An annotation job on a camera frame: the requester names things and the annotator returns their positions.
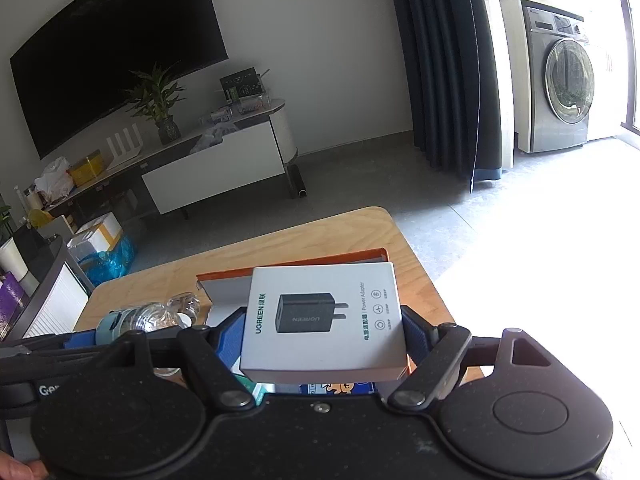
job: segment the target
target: power adapter box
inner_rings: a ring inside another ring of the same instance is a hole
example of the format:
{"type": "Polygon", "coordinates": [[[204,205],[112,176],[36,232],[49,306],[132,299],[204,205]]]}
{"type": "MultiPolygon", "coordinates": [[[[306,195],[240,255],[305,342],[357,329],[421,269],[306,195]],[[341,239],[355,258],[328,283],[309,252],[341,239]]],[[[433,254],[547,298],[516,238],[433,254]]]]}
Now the power adapter box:
{"type": "Polygon", "coordinates": [[[406,366],[392,263],[254,269],[240,357],[252,381],[394,381],[406,366]]]}

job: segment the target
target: metal bolt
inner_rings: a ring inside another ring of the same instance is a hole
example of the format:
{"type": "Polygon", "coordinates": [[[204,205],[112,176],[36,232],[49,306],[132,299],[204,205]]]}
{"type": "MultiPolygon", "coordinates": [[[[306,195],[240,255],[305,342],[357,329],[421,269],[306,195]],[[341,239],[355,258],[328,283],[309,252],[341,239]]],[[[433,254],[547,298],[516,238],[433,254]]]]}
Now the metal bolt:
{"type": "Polygon", "coordinates": [[[242,408],[251,402],[253,397],[247,392],[240,390],[229,390],[220,395],[220,402],[230,408],[242,408]]]}
{"type": "Polygon", "coordinates": [[[443,338],[444,336],[447,335],[447,333],[449,333],[449,330],[453,330],[455,327],[457,327],[457,325],[455,323],[450,322],[450,321],[446,321],[444,323],[440,323],[438,325],[438,336],[440,338],[443,338]]]}
{"type": "Polygon", "coordinates": [[[393,404],[400,408],[417,408],[422,405],[427,398],[422,392],[416,392],[415,390],[400,390],[395,392],[391,399],[393,404]]]}
{"type": "Polygon", "coordinates": [[[313,404],[314,411],[316,413],[329,413],[331,410],[331,406],[329,406],[326,402],[316,402],[313,404]]]}

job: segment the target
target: cardboard box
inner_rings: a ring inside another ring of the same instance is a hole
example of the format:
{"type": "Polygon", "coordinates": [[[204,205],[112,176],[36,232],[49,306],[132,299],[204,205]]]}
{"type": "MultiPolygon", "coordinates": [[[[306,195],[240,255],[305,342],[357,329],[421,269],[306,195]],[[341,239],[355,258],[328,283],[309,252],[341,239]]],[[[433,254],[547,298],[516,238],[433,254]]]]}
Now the cardboard box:
{"type": "Polygon", "coordinates": [[[300,384],[299,393],[305,395],[361,395],[376,391],[375,383],[300,384]]]}
{"type": "Polygon", "coordinates": [[[98,225],[103,225],[104,230],[106,230],[106,235],[110,235],[114,240],[122,234],[122,227],[113,213],[106,213],[87,222],[78,229],[78,234],[98,225]]]}
{"type": "Polygon", "coordinates": [[[254,269],[240,357],[252,381],[394,381],[406,365],[392,263],[254,269]]]}
{"type": "Polygon", "coordinates": [[[69,168],[69,174],[74,180],[74,184],[80,187],[82,184],[86,184],[96,178],[103,170],[102,153],[100,153],[100,150],[95,150],[93,153],[78,160],[69,168]]]}
{"type": "MultiPolygon", "coordinates": [[[[331,265],[331,264],[364,264],[388,262],[389,255],[384,248],[355,251],[353,253],[332,254],[319,258],[296,260],[292,262],[274,263],[278,266],[331,265]]],[[[204,289],[211,300],[212,307],[207,316],[208,326],[218,326],[239,307],[249,303],[249,291],[254,267],[221,270],[198,274],[198,287],[204,289]]]]}
{"type": "Polygon", "coordinates": [[[113,213],[107,213],[79,228],[66,246],[69,253],[79,262],[89,254],[113,250],[121,236],[120,223],[113,213]]]}

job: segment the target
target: black tv screen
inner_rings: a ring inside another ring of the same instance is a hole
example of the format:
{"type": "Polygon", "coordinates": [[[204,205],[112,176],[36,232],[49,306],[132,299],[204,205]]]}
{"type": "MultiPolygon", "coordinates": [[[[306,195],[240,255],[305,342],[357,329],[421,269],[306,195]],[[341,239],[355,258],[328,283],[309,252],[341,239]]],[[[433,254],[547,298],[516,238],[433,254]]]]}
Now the black tv screen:
{"type": "Polygon", "coordinates": [[[74,0],[11,58],[15,87],[43,158],[120,108],[131,70],[177,78],[227,59],[211,0],[74,0]]]}

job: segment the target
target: person's hand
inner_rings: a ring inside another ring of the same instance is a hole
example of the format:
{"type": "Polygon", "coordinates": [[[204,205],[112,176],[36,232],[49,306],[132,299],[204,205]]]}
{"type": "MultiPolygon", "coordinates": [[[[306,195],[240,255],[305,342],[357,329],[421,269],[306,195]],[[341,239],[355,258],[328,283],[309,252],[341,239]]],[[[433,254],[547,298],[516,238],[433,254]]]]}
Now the person's hand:
{"type": "Polygon", "coordinates": [[[44,480],[48,475],[40,460],[23,464],[0,451],[0,480],[44,480]]]}

